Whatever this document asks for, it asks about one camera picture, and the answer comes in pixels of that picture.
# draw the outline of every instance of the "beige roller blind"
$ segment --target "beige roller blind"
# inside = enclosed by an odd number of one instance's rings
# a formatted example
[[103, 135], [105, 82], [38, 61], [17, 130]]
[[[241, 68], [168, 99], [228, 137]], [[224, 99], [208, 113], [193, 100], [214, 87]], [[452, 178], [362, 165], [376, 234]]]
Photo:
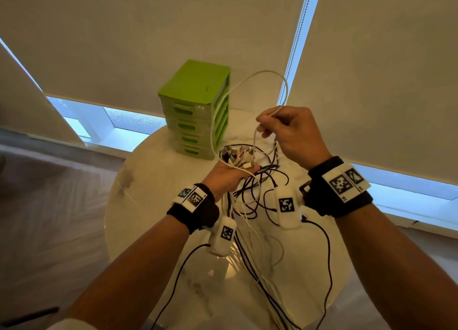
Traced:
[[319, 0], [290, 105], [332, 153], [458, 184], [458, 0]]
[[[46, 95], [154, 114], [158, 89], [189, 58], [230, 66], [233, 83], [284, 73], [302, 2], [0, 0], [0, 37]], [[257, 77], [232, 107], [275, 105], [280, 85]]]
[[84, 145], [2, 45], [0, 127], [21, 134]]

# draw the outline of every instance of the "green top panel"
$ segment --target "green top panel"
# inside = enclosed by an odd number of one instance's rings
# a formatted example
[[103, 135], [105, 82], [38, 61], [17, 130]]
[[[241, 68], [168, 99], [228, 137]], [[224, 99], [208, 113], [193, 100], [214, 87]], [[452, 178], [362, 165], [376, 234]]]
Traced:
[[221, 92], [229, 73], [230, 68], [227, 66], [188, 60], [158, 91], [158, 95], [209, 104]]

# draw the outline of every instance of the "person's right hand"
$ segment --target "person's right hand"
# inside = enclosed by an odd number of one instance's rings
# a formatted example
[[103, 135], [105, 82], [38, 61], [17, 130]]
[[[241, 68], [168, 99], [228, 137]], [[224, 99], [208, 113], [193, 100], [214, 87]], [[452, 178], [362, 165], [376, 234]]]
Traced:
[[274, 133], [285, 156], [306, 170], [332, 157], [309, 108], [285, 106], [274, 117], [269, 116], [278, 108], [269, 108], [256, 118], [262, 137]]

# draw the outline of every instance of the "person's right arm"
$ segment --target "person's right arm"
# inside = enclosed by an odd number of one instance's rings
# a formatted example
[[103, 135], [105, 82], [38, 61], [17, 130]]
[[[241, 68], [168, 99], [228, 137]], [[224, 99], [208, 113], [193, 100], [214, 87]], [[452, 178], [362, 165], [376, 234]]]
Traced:
[[[258, 131], [276, 135], [289, 159], [310, 170], [329, 159], [310, 109], [261, 113]], [[336, 218], [367, 294], [392, 329], [458, 329], [458, 286], [375, 205]]]

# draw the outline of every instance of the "person's left hand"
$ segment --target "person's left hand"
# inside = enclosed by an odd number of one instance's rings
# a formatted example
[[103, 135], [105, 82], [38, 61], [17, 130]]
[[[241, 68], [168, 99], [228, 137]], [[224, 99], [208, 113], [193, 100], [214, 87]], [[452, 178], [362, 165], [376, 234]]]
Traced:
[[[259, 171], [259, 169], [260, 166], [255, 164], [253, 167], [246, 170], [255, 173]], [[240, 180], [247, 179], [249, 176], [248, 173], [232, 168], [220, 160], [202, 183], [210, 189], [215, 197], [215, 202], [218, 202], [226, 192], [237, 190]]]

